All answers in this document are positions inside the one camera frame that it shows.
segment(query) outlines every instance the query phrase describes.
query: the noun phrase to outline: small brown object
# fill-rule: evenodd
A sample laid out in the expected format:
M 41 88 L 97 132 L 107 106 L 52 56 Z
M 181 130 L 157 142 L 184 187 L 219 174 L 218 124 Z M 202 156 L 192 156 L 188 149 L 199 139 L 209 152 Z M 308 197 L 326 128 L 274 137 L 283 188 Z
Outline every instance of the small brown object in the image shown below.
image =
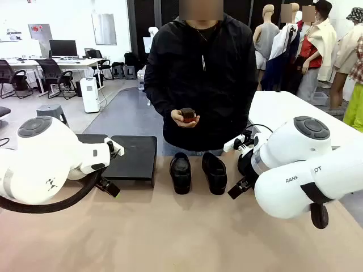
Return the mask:
M 181 115 L 184 117 L 184 123 L 188 124 L 190 122 L 196 121 L 195 111 L 191 108 L 181 109 Z

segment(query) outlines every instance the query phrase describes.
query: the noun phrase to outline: hand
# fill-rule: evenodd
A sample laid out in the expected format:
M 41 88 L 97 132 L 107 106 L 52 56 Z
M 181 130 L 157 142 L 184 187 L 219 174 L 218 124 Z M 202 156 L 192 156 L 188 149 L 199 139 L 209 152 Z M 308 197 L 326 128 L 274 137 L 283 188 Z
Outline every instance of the hand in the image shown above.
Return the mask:
M 196 121 L 186 124 L 184 123 L 184 117 L 182 116 L 182 112 L 178 109 L 172 110 L 170 115 L 174 122 L 176 122 L 176 124 L 181 128 L 193 128 L 198 124 L 200 119 L 200 116 L 195 116 L 197 118 Z
M 304 64 L 302 65 L 301 72 L 303 75 L 305 75 L 309 69 L 310 61 L 306 60 Z

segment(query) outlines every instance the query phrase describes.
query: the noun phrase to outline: plaid shirt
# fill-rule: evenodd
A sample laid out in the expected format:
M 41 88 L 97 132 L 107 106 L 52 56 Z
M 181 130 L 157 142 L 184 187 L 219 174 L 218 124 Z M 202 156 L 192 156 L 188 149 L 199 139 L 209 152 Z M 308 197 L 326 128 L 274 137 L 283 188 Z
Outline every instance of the plaid shirt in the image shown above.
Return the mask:
M 357 54 L 358 61 L 349 76 L 359 84 L 363 84 L 363 36 L 358 40 Z

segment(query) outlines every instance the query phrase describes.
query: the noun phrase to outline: gray stool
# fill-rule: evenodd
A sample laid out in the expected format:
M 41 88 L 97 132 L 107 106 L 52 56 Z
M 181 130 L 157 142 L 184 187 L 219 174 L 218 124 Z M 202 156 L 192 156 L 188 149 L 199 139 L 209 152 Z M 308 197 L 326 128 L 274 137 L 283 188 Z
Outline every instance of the gray stool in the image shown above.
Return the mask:
M 126 79 L 137 79 L 137 75 L 135 72 L 135 66 L 124 66 L 125 77 Z
M 60 105 L 44 105 L 36 110 L 37 116 L 51 116 L 62 121 L 69 127 L 66 116 L 64 115 L 62 106 Z
M 117 65 L 113 68 L 113 75 L 115 76 L 115 78 L 117 79 L 124 79 L 124 71 L 123 71 L 123 67 L 121 65 Z

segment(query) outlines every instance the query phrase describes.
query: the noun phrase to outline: black shoe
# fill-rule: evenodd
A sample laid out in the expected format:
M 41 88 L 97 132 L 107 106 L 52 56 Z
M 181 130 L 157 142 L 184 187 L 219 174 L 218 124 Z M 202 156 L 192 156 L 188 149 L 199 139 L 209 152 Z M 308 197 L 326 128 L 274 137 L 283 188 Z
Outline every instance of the black shoe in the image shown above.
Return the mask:
M 216 195 L 224 194 L 227 186 L 225 164 L 212 153 L 205 153 L 202 168 L 208 179 L 210 192 Z
M 184 153 L 175 154 L 170 163 L 170 175 L 177 194 L 187 194 L 191 189 L 191 164 Z

